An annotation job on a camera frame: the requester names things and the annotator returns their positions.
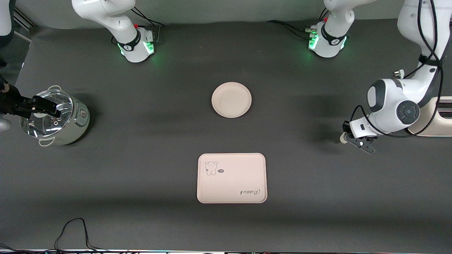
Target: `beige tray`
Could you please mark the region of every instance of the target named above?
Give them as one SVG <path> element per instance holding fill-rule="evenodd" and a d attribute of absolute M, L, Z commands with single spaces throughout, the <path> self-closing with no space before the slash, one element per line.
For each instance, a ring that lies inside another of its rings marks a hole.
<path fill-rule="evenodd" d="M 198 160 L 201 203 L 262 203 L 267 199 L 265 157 L 260 153 L 203 154 Z"/>

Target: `pot handle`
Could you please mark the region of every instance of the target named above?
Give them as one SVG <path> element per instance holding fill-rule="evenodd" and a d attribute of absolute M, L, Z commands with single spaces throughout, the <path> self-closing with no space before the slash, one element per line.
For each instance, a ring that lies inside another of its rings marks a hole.
<path fill-rule="evenodd" d="M 60 87 L 59 85 L 53 85 L 53 86 L 47 88 L 47 90 L 53 90 L 53 89 L 62 91 L 62 90 L 61 90 L 61 87 Z"/>
<path fill-rule="evenodd" d="M 55 137 L 51 138 L 40 138 L 39 139 L 39 145 L 42 147 L 50 146 L 55 141 Z"/>

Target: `plate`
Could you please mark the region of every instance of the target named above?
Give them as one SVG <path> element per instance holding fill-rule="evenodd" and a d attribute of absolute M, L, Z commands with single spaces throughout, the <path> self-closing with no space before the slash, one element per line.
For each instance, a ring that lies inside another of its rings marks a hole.
<path fill-rule="evenodd" d="M 213 109 L 222 117 L 237 118 L 251 106 L 251 93 L 244 85 L 236 82 L 224 83 L 212 94 Z"/>

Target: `rabbit logo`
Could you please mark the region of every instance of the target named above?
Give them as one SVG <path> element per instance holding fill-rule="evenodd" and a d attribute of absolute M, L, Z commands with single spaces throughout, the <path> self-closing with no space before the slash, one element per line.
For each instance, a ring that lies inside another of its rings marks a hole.
<path fill-rule="evenodd" d="M 207 175 L 215 175 L 217 172 L 218 173 L 223 173 L 224 170 L 223 169 L 218 169 L 218 161 L 206 161 L 205 162 L 205 167 L 206 167 L 206 173 Z"/>

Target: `wall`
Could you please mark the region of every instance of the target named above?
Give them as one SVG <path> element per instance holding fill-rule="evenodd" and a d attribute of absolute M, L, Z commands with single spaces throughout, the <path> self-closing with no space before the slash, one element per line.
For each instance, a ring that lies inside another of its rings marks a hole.
<path fill-rule="evenodd" d="M 355 8 L 355 14 L 357 19 L 395 19 L 402 4 L 403 0 L 378 0 Z M 17 0 L 16 6 L 39 26 L 100 27 L 77 16 L 71 0 Z M 316 19 L 324 8 L 321 0 L 137 0 L 136 6 L 164 24 Z M 134 23 L 147 24 L 131 11 L 126 14 Z"/>

